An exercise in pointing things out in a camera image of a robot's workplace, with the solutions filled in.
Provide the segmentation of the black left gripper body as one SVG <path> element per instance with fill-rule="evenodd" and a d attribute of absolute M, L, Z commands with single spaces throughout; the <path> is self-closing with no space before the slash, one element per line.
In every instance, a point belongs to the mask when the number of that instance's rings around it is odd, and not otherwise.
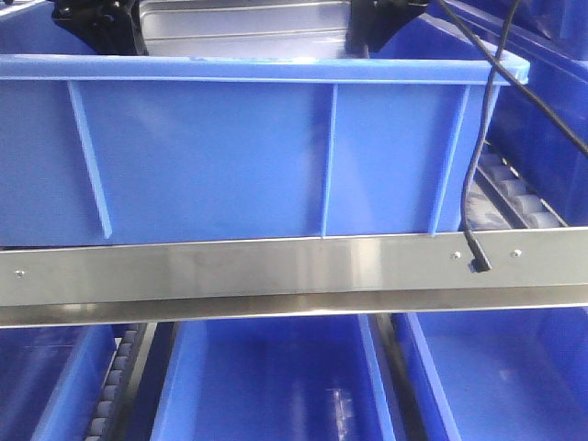
<path fill-rule="evenodd" d="M 97 54 L 148 55 L 139 1 L 53 1 L 51 18 Z"/>

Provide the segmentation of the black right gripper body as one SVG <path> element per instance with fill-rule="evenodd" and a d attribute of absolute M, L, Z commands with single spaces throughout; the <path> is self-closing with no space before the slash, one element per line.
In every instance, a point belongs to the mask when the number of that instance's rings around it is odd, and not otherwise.
<path fill-rule="evenodd" d="M 405 25 L 423 14 L 430 1 L 352 0 L 345 33 L 345 54 L 367 58 L 380 51 Z"/>

